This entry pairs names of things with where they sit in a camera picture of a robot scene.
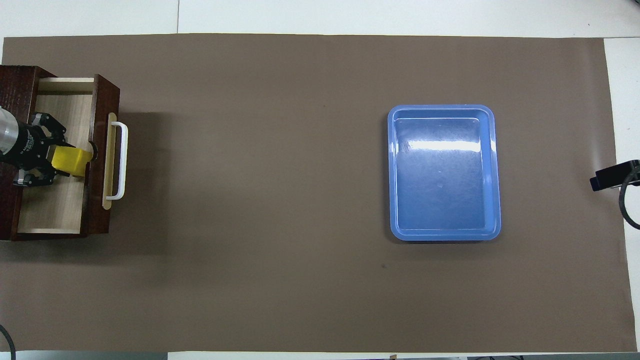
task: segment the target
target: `black cable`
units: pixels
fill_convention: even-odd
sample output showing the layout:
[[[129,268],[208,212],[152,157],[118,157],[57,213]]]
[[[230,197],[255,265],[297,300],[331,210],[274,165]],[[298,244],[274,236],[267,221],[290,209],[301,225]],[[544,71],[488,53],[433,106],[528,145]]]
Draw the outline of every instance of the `black cable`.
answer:
[[[640,224],[633,221],[627,213],[627,207],[625,206],[625,194],[627,193],[627,186],[629,183],[635,179],[636,175],[640,174],[640,165],[634,167],[633,170],[625,177],[625,180],[622,182],[622,186],[620,186],[620,195],[618,196],[618,206],[620,207],[620,212],[622,213],[622,217],[629,223],[629,225],[635,227],[640,230]]]
[[[2,332],[2,335],[4,335],[4,338],[6,339],[6,342],[9,343],[9,351],[11,352],[11,360],[15,360],[15,345],[13,344],[13,340],[11,340],[11,335],[9,335],[9,332],[2,325],[0,325],[0,332]]]

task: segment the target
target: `silver metal cylinder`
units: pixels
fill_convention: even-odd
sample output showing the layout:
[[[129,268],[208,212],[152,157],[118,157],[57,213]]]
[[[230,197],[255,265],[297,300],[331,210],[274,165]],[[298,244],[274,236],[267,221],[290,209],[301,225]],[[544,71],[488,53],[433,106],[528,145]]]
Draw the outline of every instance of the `silver metal cylinder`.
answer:
[[[18,122],[5,109],[0,108],[0,152],[6,154],[18,139]]]

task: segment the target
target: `white table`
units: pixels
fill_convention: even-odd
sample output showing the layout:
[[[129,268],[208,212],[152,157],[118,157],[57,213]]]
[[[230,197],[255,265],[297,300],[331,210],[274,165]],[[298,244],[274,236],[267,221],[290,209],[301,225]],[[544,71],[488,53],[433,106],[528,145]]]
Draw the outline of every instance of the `white table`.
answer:
[[[153,33],[602,37],[616,157],[618,162],[640,158],[640,4],[633,0],[0,0],[0,44],[4,37]],[[640,189],[629,189],[627,208],[632,217],[640,219]],[[639,341],[640,231],[625,224],[625,237]],[[172,353],[170,359],[389,355],[188,352]],[[455,355],[471,356],[399,357]],[[7,353],[0,354],[4,358],[9,358]]]

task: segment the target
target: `wooden drawer box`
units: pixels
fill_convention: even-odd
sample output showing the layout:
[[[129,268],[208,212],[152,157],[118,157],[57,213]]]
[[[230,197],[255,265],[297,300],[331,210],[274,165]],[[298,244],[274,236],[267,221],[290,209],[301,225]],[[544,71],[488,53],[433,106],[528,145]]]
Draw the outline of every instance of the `wooden drawer box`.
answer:
[[[0,164],[0,240],[108,233],[110,205],[104,199],[111,195],[115,133],[109,128],[119,99],[120,89],[100,75],[57,78],[39,67],[0,66],[2,108],[21,122],[35,112],[50,113],[67,128],[68,143],[93,153],[85,177],[56,176],[50,186],[15,186],[17,169]]]

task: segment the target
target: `drawer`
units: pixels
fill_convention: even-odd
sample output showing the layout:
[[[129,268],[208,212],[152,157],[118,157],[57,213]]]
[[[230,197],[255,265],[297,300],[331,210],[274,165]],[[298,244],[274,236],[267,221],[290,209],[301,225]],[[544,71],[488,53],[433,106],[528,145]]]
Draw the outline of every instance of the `drawer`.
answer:
[[[84,177],[56,176],[49,186],[16,186],[17,169],[1,164],[0,240],[109,232],[111,204],[106,197],[113,191],[116,133],[111,123],[117,119],[119,99],[120,89],[100,75],[57,78],[39,67],[0,67],[2,108],[21,122],[29,122],[34,113],[50,113],[66,127],[68,143],[93,153]]]

